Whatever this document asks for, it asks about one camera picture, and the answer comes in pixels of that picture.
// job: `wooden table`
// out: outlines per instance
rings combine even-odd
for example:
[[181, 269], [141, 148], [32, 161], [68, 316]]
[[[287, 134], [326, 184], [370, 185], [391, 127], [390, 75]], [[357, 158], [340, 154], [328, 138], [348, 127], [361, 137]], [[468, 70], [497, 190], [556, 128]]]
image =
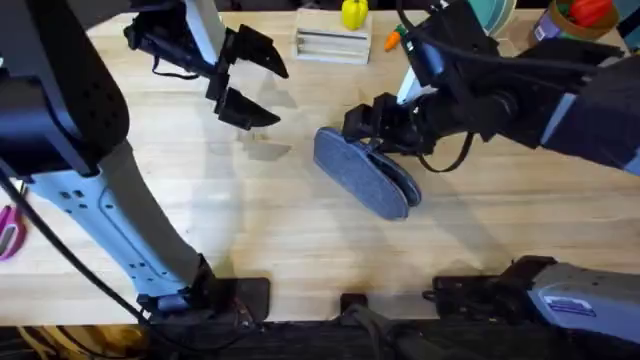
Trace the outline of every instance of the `wooden table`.
[[[501, 36], [526, 47], [538, 15], [518, 12]], [[525, 254], [640, 273], [640, 182], [620, 171], [499, 138], [476, 142], [448, 175], [400, 158], [424, 194], [404, 222], [377, 218], [322, 173], [312, 162], [316, 129], [339, 125], [353, 106], [395, 92], [407, 69], [401, 51], [382, 50], [397, 16], [373, 16], [371, 61], [360, 66], [292, 59], [294, 13], [224, 14], [232, 28], [244, 22], [271, 36], [291, 75], [233, 68], [231, 85], [282, 117], [251, 134], [216, 120], [205, 80], [152, 75], [151, 58], [130, 51], [121, 36], [130, 16], [90, 32], [127, 98], [129, 139], [147, 184], [218, 275], [269, 276], [271, 319], [301, 320], [333, 317], [346, 291], [373, 294], [374, 308], [388, 315], [429, 316], [417, 294], [434, 275], [501, 272]], [[621, 44], [615, 34], [605, 40]], [[461, 143], [443, 141], [432, 161], [450, 162]], [[52, 205], [29, 199], [81, 259], [135, 301], [124, 272], [83, 230]], [[132, 321], [33, 228], [0, 274], [2, 325]]]

